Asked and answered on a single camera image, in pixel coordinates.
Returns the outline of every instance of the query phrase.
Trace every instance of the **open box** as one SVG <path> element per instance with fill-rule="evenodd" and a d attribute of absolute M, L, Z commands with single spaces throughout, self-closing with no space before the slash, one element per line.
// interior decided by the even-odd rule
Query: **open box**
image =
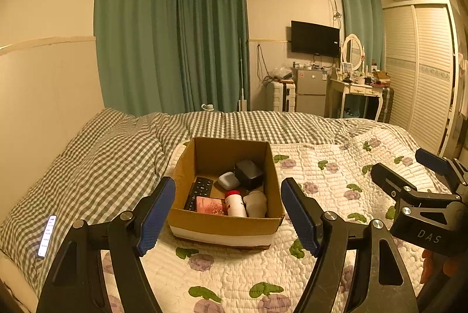
<path fill-rule="evenodd" d="M 245 159 L 252 160 L 264 172 L 265 218 L 212 215 L 183 209 L 197 177 L 216 181 L 223 173 L 233 171 L 235 163 Z M 196 137 L 187 144 L 172 178 L 176 183 L 176 195 L 168 224 L 176 237 L 230 247 L 266 249 L 270 246 L 284 210 L 267 142 Z M 224 199 L 225 192 L 214 182 L 210 197 Z"/>

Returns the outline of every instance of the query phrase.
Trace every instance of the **teal curtain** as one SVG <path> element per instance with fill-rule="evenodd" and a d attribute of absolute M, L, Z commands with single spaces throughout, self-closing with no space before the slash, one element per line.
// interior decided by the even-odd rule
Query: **teal curtain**
<path fill-rule="evenodd" d="M 249 100 L 246 0 L 177 0 L 177 30 L 189 110 L 203 103 L 224 112 L 237 110 L 241 56 Z"/>
<path fill-rule="evenodd" d="M 107 107 L 182 113 L 175 0 L 95 0 L 94 35 Z"/>
<path fill-rule="evenodd" d="M 381 0 L 343 0 L 345 32 L 355 34 L 366 51 L 366 65 L 384 68 L 384 26 Z"/>

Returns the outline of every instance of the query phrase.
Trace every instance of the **gray refrigerator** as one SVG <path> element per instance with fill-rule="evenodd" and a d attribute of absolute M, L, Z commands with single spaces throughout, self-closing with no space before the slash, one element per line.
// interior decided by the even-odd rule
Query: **gray refrigerator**
<path fill-rule="evenodd" d="M 293 68 L 296 83 L 296 112 L 324 116 L 327 96 L 327 74 L 322 70 Z"/>

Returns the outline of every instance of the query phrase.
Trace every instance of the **white quilted bedspread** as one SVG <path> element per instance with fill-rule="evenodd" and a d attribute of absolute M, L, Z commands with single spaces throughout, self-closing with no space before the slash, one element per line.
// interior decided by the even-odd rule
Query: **white quilted bedspread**
<path fill-rule="evenodd" d="M 184 148 L 179 145 L 175 149 L 167 175 L 171 174 Z M 271 148 L 273 155 L 282 155 L 277 156 L 279 181 L 294 177 L 306 195 L 313 196 L 324 210 L 335 211 L 343 219 L 358 213 L 361 216 L 356 219 L 369 223 L 378 218 L 387 227 L 391 226 L 392 220 L 386 218 L 386 213 L 394 202 L 371 182 L 370 173 L 366 172 L 366 166 L 377 162 L 395 170 L 419 191 L 447 192 L 432 172 L 415 161 L 414 152 L 386 129 L 373 128 L 344 145 L 298 143 L 271 145 Z M 141 261 L 165 313 L 286 313 L 292 312 L 298 303 L 315 264 L 315 258 L 308 251 L 300 248 L 294 251 L 296 239 L 287 216 L 266 251 L 195 244 L 178 240 L 169 229 L 164 229 L 155 248 Z M 418 293 L 422 249 L 400 240 L 395 239 L 395 242 Z M 103 251 L 102 256 L 113 312 L 123 312 L 109 254 Z M 354 260 L 355 252 L 348 251 L 333 312 L 344 309 Z M 258 293 L 249 293 L 261 282 L 272 285 L 264 284 L 263 294 L 261 285 Z"/>

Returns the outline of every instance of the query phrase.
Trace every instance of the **vanity table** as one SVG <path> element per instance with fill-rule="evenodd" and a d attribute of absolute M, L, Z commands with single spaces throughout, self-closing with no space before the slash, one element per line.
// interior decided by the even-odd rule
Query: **vanity table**
<path fill-rule="evenodd" d="M 336 79 L 331 80 L 330 84 L 330 96 L 329 96 L 329 117 L 332 117 L 333 114 L 333 96 L 335 92 L 342 93 L 341 97 L 341 113 L 340 118 L 343 118 L 343 111 L 345 110 L 345 100 L 348 94 L 353 95 L 363 95 L 366 97 L 366 104 L 364 105 L 364 117 L 367 113 L 367 105 L 369 103 L 369 97 L 378 98 L 378 109 L 377 114 L 375 115 L 375 121 L 378 120 L 380 112 L 383 106 L 383 88 L 381 87 L 372 87 L 370 85 L 359 85 L 356 83 L 347 83 L 343 81 L 338 81 Z"/>

